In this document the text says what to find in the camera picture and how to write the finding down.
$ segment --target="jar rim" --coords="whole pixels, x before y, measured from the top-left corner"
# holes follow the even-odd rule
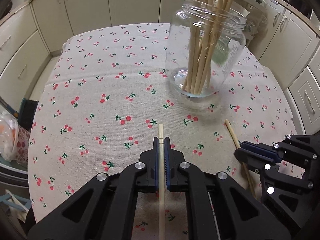
[[[223,24],[223,30],[233,29],[237,31],[244,30],[246,18],[236,10],[230,9],[230,12],[218,9],[215,5],[209,5],[198,0],[185,0],[182,9],[187,13],[202,18],[211,23],[219,21]]]

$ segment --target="jar bottom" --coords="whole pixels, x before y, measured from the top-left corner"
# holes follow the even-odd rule
[[[176,68],[172,71],[171,76],[168,76],[169,80],[173,81],[171,82],[171,84],[178,92],[193,98],[207,97],[216,92],[216,90],[213,89],[212,85],[210,85],[210,87],[207,88],[207,81],[204,82],[204,86],[200,94],[193,94],[185,90],[182,90],[185,79],[187,78],[187,74],[188,74],[187,68]]]

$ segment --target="cherry print tablecloth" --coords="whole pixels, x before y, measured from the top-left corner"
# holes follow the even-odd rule
[[[109,27],[69,39],[38,104],[29,143],[28,177],[36,221],[99,172],[115,174],[152,147],[157,125],[185,159],[225,171],[243,187],[229,119],[240,141],[271,145],[294,134],[292,113],[269,69],[245,48],[223,88],[204,99],[168,86],[164,67],[169,24]],[[281,163],[300,177],[302,170]],[[260,181],[253,174],[257,194]],[[187,239],[185,200],[168,193],[166,239]],[[155,194],[140,194],[133,239],[158,238]]]

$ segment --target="drawer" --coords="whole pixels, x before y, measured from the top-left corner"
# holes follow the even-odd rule
[[[20,46],[36,30],[29,4],[0,26],[0,73]]]
[[[320,130],[320,87],[309,67],[289,87],[307,135]]]
[[[0,95],[14,110],[19,111],[22,99],[47,56],[48,51],[37,30],[5,67],[0,76]]]
[[[315,55],[308,64],[309,68],[315,74],[316,79],[320,83],[320,47],[317,49]]]

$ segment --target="plastic packaging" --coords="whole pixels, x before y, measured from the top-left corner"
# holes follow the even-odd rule
[[[202,43],[205,29],[217,26],[221,32],[219,39],[214,44],[215,48],[209,61],[208,71],[204,74],[206,77],[203,78],[204,75],[202,75],[200,78],[202,86],[200,85],[197,92],[193,93],[183,88],[188,74],[190,25],[199,30],[201,46],[206,44]],[[170,25],[165,62],[170,84],[178,92],[190,97],[200,98],[214,94],[227,78],[245,46],[245,36],[242,33],[245,25],[246,19],[232,9],[231,12],[223,10],[218,12],[215,6],[196,0],[185,0],[182,9],[173,16]]]
[[[7,112],[0,114],[0,154],[6,161],[27,163],[29,137],[15,117]]]

